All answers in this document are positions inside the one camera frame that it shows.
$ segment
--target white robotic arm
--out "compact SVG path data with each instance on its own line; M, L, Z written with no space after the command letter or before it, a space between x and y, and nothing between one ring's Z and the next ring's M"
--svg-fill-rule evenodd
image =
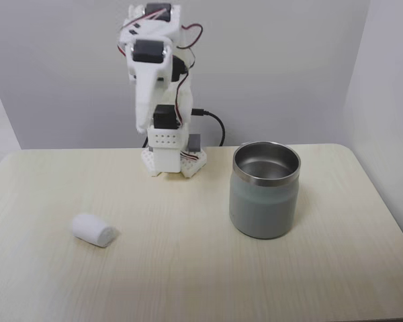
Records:
M150 155L144 155L153 162L144 161L153 175L181 172L188 162L197 163L198 170L206 163L206 154L186 152L193 55L183 45L181 6L149 3L130 6L128 12L118 49L126 56L130 80L136 82L136 128L148 134Z

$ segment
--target gray mug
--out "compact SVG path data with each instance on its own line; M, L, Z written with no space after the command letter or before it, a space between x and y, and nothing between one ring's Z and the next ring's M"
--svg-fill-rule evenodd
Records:
M246 235L285 235L292 227L298 195L300 157L274 142L253 142L233 155L230 218Z

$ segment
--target wooden table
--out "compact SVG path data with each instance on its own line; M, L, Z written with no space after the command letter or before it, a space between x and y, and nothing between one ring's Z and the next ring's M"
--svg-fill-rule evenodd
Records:
M353 153L293 146L296 221L257 240L228 217L235 148L192 179L132 150L36 150L0 165L0 321L351 321L403 317L403 233ZM94 213L121 232L74 238Z

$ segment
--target metal rim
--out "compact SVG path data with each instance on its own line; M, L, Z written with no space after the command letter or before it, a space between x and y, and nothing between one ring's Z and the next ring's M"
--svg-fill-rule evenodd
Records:
M296 168L296 170L294 172L292 172L291 174L289 174L288 176L284 176L282 178L259 178L257 176L253 176L251 174L246 173L245 171L243 171L236 163L236 155L239 153L239 151L241 151L242 149L251 146L253 144L272 144L274 146L281 146L287 150L289 150L298 160L298 166ZM292 181L294 181L295 179L298 178L299 174L300 174L300 166L302 165L302 161L300 160L299 155L297 154L296 151L294 151L293 149L291 149L289 146L286 146L285 144L280 144L277 142L270 142L270 141L258 141L258 142L250 142L250 143L246 143L241 145L239 148L236 149L236 151L234 151L233 154L233 171L234 173L241 178L242 180L244 180L245 182L251 183L253 185L256 186L283 186L287 183L290 183Z

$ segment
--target power cord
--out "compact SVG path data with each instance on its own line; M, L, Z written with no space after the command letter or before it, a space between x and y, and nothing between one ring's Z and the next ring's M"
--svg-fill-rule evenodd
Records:
M224 123L222 123L221 119L216 116L213 113L210 113L209 111L205 111L204 109L193 109L191 111L191 115L196 115L196 116L203 116L203 115L208 115L212 116L218 123L221 125L221 130L222 130L222 138L221 138L221 143L219 146L222 146L224 144L224 140L226 139L226 128L224 127Z

